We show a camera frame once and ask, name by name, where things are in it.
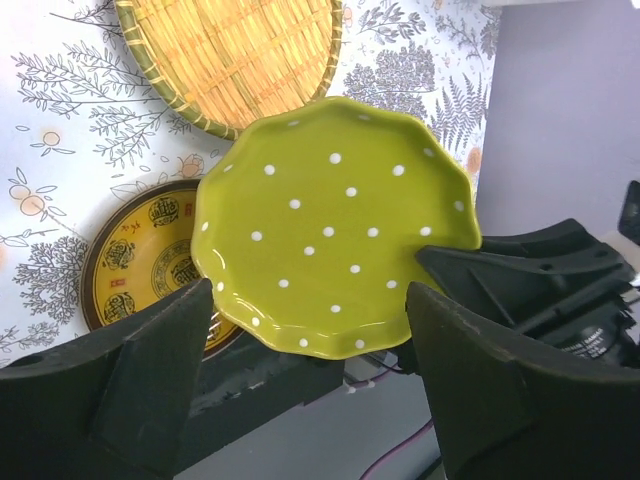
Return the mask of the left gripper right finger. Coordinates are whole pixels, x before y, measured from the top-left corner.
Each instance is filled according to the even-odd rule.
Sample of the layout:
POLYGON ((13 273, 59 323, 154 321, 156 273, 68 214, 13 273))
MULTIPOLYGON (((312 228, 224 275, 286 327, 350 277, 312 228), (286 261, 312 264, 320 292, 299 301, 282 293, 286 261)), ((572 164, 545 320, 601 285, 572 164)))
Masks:
POLYGON ((639 373, 586 360, 413 282, 406 312, 450 479, 635 479, 639 373))

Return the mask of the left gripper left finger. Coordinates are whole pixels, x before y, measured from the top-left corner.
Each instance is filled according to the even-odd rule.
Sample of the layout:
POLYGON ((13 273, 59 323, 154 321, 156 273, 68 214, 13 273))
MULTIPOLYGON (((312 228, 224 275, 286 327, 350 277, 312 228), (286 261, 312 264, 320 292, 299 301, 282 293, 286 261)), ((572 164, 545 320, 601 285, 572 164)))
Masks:
POLYGON ((173 478, 212 312, 196 280, 2 368, 2 478, 173 478))

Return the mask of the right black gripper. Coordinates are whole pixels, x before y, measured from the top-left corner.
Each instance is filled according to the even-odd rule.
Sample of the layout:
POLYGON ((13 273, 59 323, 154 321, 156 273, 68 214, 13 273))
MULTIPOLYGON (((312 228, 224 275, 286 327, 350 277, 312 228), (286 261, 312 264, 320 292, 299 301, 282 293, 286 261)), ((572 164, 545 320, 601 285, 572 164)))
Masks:
POLYGON ((417 262, 443 294, 473 313, 582 358, 637 368, 639 182, 602 240, 574 219, 477 250, 425 246, 417 262))

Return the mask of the green polka dot plate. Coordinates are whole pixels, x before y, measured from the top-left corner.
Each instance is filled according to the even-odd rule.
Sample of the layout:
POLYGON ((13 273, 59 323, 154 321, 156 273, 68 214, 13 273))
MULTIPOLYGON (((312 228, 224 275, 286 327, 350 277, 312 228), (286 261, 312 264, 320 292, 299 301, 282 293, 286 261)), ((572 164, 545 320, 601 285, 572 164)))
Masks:
POLYGON ((219 312, 273 350, 398 346, 426 246, 482 240, 465 170, 414 116, 330 97, 253 122, 200 181, 191 256, 219 312))

